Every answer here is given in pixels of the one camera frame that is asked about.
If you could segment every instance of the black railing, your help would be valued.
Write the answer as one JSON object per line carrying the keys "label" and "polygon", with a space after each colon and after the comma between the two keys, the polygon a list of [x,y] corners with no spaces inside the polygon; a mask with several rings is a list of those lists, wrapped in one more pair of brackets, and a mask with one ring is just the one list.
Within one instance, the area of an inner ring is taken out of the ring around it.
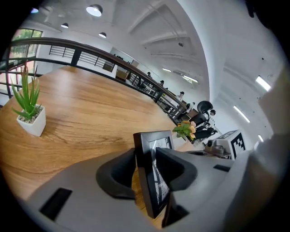
{"label": "black railing", "polygon": [[[11,42],[10,47],[24,46],[29,44],[50,45],[51,48],[49,53],[47,54],[47,58],[39,58],[39,57],[9,58],[10,48],[7,49],[4,57],[2,58],[3,61],[5,61],[5,68],[0,70],[0,73],[5,73],[6,82],[1,81],[0,84],[6,85],[7,93],[4,94],[8,95],[9,98],[12,97],[12,94],[10,89],[11,83],[9,82],[8,74],[9,73],[18,74],[19,72],[15,71],[15,67],[18,66],[19,64],[23,64],[25,61],[40,61],[40,62],[56,63],[61,65],[70,65],[77,68],[81,68],[90,71],[92,73],[99,74],[103,77],[109,78],[113,81],[119,82],[130,88],[133,88],[152,98],[154,102],[156,102],[156,104],[158,104],[162,108],[162,110],[165,113],[167,113],[168,117],[170,117],[175,123],[179,114],[185,110],[185,105],[181,103],[178,99],[176,99],[171,92],[164,89],[155,80],[148,77],[145,73],[143,73],[136,67],[132,66],[131,64],[103,50],[71,40],[57,38],[43,38],[43,37],[16,40]],[[51,58],[50,55],[70,58],[70,62],[65,62],[63,61],[63,59],[60,60],[50,59]],[[112,72],[114,66],[117,65],[125,70],[125,72],[123,72],[122,75],[125,76],[127,82],[120,80],[120,78],[113,78],[96,70],[83,67],[79,62],[86,62],[88,64],[98,66],[99,68],[103,68],[110,72]],[[17,88],[21,88],[20,84],[18,83],[16,84]]]}

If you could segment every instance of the white ceiling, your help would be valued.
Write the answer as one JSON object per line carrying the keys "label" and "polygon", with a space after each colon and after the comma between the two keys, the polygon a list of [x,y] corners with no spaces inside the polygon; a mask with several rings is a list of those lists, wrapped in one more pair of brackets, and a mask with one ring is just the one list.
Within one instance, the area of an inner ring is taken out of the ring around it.
{"label": "white ceiling", "polygon": [[[100,18],[86,12],[100,4]],[[273,84],[285,64],[279,45],[260,21],[248,15],[242,0],[51,0],[48,23],[60,29],[97,36],[126,52],[163,79],[161,68],[199,80],[201,98],[237,105],[251,121],[252,130],[271,135],[269,124],[257,104],[263,90],[255,79],[261,75]],[[46,16],[34,20],[43,23]],[[177,82],[188,82],[176,74]]]}

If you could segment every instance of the potted plant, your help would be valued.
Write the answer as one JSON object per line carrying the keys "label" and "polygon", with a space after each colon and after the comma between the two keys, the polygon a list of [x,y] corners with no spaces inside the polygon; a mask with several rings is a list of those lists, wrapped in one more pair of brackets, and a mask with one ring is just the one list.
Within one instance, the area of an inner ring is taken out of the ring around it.
{"label": "potted plant", "polygon": [[31,89],[28,88],[28,69],[27,65],[24,65],[22,71],[22,94],[17,92],[15,86],[11,84],[16,101],[23,109],[21,112],[12,108],[12,110],[18,114],[17,121],[24,130],[28,133],[41,136],[44,130],[46,119],[45,119],[45,108],[41,105],[37,105],[37,99],[39,96],[39,80],[36,78],[35,69],[34,76],[31,82]]}
{"label": "potted plant", "polygon": [[195,139],[195,126],[196,124],[193,121],[182,121],[182,123],[179,123],[172,131],[177,133],[177,138],[181,137],[186,140],[186,137],[188,136],[191,141],[193,141]]}

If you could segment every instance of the wood grain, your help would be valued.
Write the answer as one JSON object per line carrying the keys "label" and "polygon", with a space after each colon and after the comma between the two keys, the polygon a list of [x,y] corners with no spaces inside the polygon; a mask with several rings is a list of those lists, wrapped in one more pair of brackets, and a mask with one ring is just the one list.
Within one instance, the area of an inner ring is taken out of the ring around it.
{"label": "wood grain", "polygon": [[[11,107],[20,107],[14,97],[0,110],[1,169],[12,192],[23,199],[74,163],[134,147],[136,132],[174,127],[148,96],[94,73],[67,66],[39,81],[38,103],[46,111],[41,137],[17,123]],[[139,177],[133,178],[140,194]],[[143,199],[136,203],[145,210]]]}

